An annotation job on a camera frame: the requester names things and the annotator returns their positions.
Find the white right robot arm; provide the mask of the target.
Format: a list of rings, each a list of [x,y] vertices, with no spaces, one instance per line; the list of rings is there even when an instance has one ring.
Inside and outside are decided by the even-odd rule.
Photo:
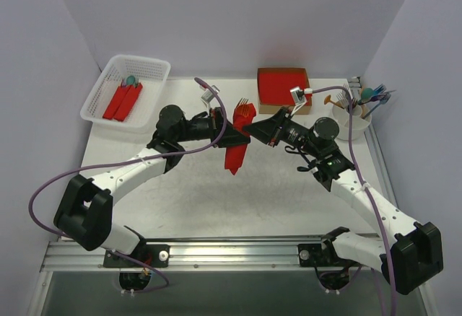
[[[320,255],[325,263],[349,260],[379,270],[403,295],[443,270],[440,230],[400,211],[358,175],[358,168],[335,142],[339,134],[335,120],[322,117],[306,128],[294,122],[289,109],[282,107],[266,120],[243,126],[243,130],[268,146],[284,142],[303,157],[311,156],[307,168],[313,177],[379,236],[373,240],[339,227],[323,236]]]

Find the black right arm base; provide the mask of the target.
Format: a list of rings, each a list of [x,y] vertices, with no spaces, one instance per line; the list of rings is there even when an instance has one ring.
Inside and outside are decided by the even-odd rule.
[[[321,289],[326,294],[340,295],[358,277],[362,266],[353,260],[338,258],[322,248],[321,243],[297,246],[299,266],[313,268]]]

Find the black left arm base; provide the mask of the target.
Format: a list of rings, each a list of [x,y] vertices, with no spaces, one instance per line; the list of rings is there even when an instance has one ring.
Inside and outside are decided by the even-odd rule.
[[[144,244],[130,255],[107,250],[103,267],[119,269],[118,286],[124,293],[135,295],[169,287],[168,277],[160,271],[168,267],[169,259],[169,245]]]

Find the white plastic basket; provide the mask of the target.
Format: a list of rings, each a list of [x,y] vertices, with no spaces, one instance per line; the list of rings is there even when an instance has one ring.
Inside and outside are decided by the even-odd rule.
[[[170,69],[169,62],[157,58],[112,57],[87,96],[81,118],[111,129],[146,132]]]

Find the red paper napkin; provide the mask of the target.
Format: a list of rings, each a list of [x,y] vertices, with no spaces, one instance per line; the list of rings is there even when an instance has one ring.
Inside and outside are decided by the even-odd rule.
[[[244,118],[242,116],[236,116],[235,110],[234,110],[233,117],[232,117],[233,118],[232,125],[234,126],[234,128],[244,133],[243,126],[251,124],[253,122],[253,119],[256,117],[256,114],[257,112],[255,109],[254,116],[252,118]],[[247,146],[248,145],[246,144],[246,145],[226,148],[225,169],[229,170],[232,175],[236,175],[237,171],[242,167]]]

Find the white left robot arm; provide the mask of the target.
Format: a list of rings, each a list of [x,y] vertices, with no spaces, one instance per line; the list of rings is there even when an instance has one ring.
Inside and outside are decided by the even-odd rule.
[[[70,179],[53,223],[85,250],[99,247],[120,253],[129,266],[146,258],[146,240],[136,231],[113,221],[113,207],[124,196],[152,178],[169,172],[181,160],[183,142],[208,140],[230,148],[250,142],[216,107],[186,119],[177,105],[161,109],[152,140],[117,169],[86,178]]]

